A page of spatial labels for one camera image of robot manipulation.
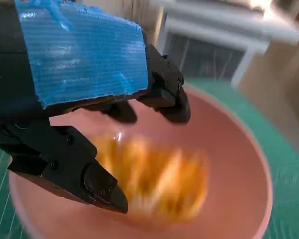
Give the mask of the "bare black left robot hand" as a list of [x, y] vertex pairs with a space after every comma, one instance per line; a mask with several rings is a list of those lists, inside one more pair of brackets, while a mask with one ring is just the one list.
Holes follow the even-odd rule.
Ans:
[[187, 123], [183, 83], [134, 22], [68, 0], [0, 0], [0, 149], [11, 172], [59, 197], [128, 211], [97, 148], [51, 117], [84, 108], [135, 123], [135, 99]]

